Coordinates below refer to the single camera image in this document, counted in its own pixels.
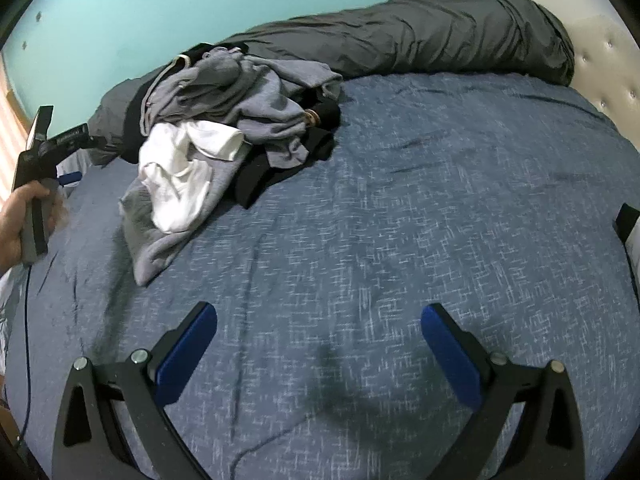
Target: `black cable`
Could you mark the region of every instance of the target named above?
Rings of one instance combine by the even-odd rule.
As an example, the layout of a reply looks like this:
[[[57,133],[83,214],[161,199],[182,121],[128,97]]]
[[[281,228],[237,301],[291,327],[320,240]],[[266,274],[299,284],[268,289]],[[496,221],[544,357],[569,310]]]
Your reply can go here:
[[[29,416],[31,415],[31,362],[29,359],[29,329],[27,327],[27,299],[29,298],[29,282],[31,281],[31,266],[27,270],[27,284],[24,287],[24,356],[27,361],[27,412],[24,415],[24,424],[22,425],[22,431],[18,437],[18,442],[15,443],[15,449],[20,449],[22,442],[24,441],[24,434],[27,432],[27,425],[29,423]]]

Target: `hand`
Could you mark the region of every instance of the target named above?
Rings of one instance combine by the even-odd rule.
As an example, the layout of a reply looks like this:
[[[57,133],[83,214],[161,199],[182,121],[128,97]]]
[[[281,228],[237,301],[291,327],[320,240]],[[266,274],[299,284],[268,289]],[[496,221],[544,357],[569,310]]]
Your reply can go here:
[[[20,263],[22,259],[22,243],[20,231],[27,214],[27,203],[33,198],[49,196],[49,189],[41,183],[33,181],[19,187],[9,195],[0,211],[0,276],[11,267]],[[51,216],[47,219],[47,227],[52,232],[56,227],[57,214],[62,204],[62,198],[56,194]]]

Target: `white tufted headboard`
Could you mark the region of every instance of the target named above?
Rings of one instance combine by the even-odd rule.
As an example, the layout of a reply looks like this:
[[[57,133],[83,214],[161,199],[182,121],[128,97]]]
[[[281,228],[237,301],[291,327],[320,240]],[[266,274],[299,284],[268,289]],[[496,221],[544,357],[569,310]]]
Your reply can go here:
[[[603,15],[598,0],[534,1],[562,21],[574,44],[572,88],[640,150],[640,49],[622,20]]]

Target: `orange curtain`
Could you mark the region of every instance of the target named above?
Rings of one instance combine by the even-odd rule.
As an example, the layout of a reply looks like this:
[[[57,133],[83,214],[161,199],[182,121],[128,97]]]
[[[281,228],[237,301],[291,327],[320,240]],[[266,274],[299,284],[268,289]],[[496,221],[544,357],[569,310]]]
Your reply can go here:
[[[0,207],[11,193],[15,162],[24,150],[27,138],[25,122],[0,59]]]

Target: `silver bolt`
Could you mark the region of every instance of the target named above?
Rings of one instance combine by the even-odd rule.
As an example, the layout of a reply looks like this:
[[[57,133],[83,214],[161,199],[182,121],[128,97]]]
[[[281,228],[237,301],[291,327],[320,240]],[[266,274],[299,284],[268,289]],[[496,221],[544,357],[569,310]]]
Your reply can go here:
[[[498,366],[504,366],[509,361],[507,359],[507,356],[500,352],[491,352],[490,359],[494,365],[498,365]]]
[[[560,361],[554,359],[553,361],[551,361],[551,369],[557,374],[561,374],[562,372],[564,372],[564,365]]]
[[[149,352],[147,352],[143,348],[141,348],[140,350],[136,350],[135,352],[133,352],[133,354],[131,354],[131,360],[137,365],[145,362],[147,359],[149,359]]]
[[[89,361],[87,360],[86,357],[79,357],[74,361],[74,368],[78,371],[83,370],[88,363]]]

